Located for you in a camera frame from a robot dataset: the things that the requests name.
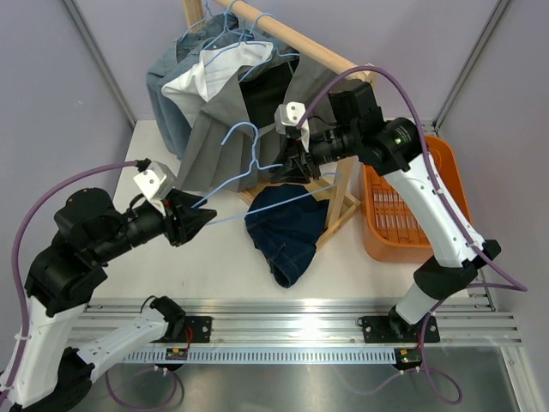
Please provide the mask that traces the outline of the dark blue denim skirt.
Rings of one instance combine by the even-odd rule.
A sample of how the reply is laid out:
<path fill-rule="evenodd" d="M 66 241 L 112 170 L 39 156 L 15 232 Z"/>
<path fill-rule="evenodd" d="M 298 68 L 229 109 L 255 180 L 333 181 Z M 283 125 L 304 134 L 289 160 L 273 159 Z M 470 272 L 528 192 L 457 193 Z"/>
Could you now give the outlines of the dark blue denim skirt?
<path fill-rule="evenodd" d="M 328 208 L 328 200 L 315 199 L 302 185 L 268 186 L 255 197 L 245 228 L 279 286 L 292 287 L 307 271 Z"/>

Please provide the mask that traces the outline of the grey pleated skirt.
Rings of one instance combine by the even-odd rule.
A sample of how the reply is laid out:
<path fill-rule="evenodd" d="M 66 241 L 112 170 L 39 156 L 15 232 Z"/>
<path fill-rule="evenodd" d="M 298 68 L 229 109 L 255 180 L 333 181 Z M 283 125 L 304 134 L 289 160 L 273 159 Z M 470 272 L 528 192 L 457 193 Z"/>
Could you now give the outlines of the grey pleated skirt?
<path fill-rule="evenodd" d="M 335 73 L 303 56 L 238 72 L 201 108 L 177 176 L 182 191 L 209 191 L 248 171 L 251 150 L 262 166 L 275 162 L 285 138 L 275 130 L 282 103 L 309 104 Z"/>

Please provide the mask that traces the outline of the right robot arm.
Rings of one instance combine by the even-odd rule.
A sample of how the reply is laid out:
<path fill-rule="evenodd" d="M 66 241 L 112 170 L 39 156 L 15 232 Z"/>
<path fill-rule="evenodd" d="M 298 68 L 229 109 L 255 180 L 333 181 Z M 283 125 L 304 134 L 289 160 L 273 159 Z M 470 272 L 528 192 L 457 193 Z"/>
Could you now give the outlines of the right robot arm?
<path fill-rule="evenodd" d="M 501 247 L 472 228 L 441 180 L 416 125 L 406 118 L 385 119 L 369 83 L 330 94 L 329 104 L 335 124 L 318 133 L 310 132 L 304 104 L 291 101 L 277 107 L 275 128 L 286 141 L 271 180 L 308 184 L 319 179 L 322 165 L 355 156 L 398 193 L 433 250 L 388 315 L 391 334 L 408 340 L 425 315 L 470 286 Z"/>

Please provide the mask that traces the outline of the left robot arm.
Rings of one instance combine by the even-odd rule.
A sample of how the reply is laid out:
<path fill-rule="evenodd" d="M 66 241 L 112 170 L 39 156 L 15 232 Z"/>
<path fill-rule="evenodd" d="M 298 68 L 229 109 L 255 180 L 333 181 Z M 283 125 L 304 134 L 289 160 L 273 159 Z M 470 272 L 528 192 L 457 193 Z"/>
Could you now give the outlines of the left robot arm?
<path fill-rule="evenodd" d="M 109 262 L 159 236 L 184 245 L 217 215 L 200 197 L 176 189 L 161 204 L 164 213 L 150 203 L 120 213 L 106 191 L 88 188 L 54 215 L 58 231 L 33 260 L 24 285 L 29 334 L 22 359 L 11 361 L 1 377 L 12 410 L 69 411 L 126 355 L 150 342 L 192 337 L 184 309 L 161 296 L 111 334 L 80 347 L 68 344 Z"/>

